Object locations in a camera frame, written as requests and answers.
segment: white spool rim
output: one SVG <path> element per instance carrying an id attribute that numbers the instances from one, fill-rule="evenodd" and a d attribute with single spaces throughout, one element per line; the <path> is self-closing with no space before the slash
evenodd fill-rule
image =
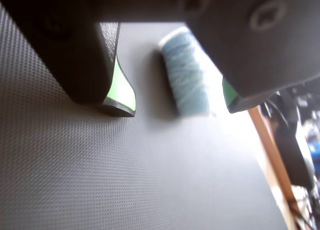
<path id="1" fill-rule="evenodd" d="M 177 35 L 184 33 L 184 32 L 190 32 L 189 28 L 186 26 L 182 26 L 178 29 L 175 29 L 174 31 L 172 31 L 171 33 L 167 34 L 165 37 L 163 37 L 160 42 L 159 42 L 159 48 L 160 50 L 163 49 L 163 47 L 165 46 L 165 44 L 171 40 L 172 38 L 176 37 Z"/>

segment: screw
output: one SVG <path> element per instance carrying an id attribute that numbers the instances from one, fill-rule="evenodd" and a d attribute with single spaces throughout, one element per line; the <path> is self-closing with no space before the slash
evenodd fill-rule
<path id="1" fill-rule="evenodd" d="M 187 14 L 199 14 L 208 5 L 210 0 L 178 0 L 179 7 Z"/>
<path id="2" fill-rule="evenodd" d="M 253 11 L 249 25 L 254 31 L 266 31 L 280 22 L 286 13 L 287 5 L 283 0 L 268 0 Z"/>

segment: wooden edge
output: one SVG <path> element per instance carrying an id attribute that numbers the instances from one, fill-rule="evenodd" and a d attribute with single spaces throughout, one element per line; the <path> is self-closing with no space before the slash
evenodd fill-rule
<path id="1" fill-rule="evenodd" d="M 278 147 L 275 143 L 272 131 L 268 130 L 264 117 L 260 113 L 258 107 L 252 108 L 248 111 L 264 146 L 265 152 L 270 160 L 275 175 L 279 181 L 279 185 L 284 197 L 292 208 L 300 212 L 295 195 L 292 190 L 291 181 L 289 179 L 284 162 L 282 161 Z"/>

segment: thread spool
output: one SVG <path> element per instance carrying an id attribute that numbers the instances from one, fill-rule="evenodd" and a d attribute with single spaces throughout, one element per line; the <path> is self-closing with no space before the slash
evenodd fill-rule
<path id="1" fill-rule="evenodd" d="M 159 43 L 176 106 L 182 117 L 214 115 L 215 65 L 187 27 Z"/>

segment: textured black surface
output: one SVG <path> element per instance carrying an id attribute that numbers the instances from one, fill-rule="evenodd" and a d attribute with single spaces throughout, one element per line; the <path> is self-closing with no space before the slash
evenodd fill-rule
<path id="1" fill-rule="evenodd" d="M 286 228 L 249 116 L 250 135 L 236 115 L 177 119 L 155 48 L 178 26 L 122 25 L 137 113 L 109 118 L 74 104 L 1 10 L 0 229 Z"/>
<path id="2" fill-rule="evenodd" d="M 103 22 L 100 23 L 101 26 L 101 31 L 104 37 L 104 41 L 106 44 L 106 49 L 108 51 L 108 55 L 111 61 L 111 64 L 114 65 L 115 61 L 115 52 L 117 49 L 117 39 L 118 39 L 118 23 L 112 22 L 112 23 L 107 23 Z"/>

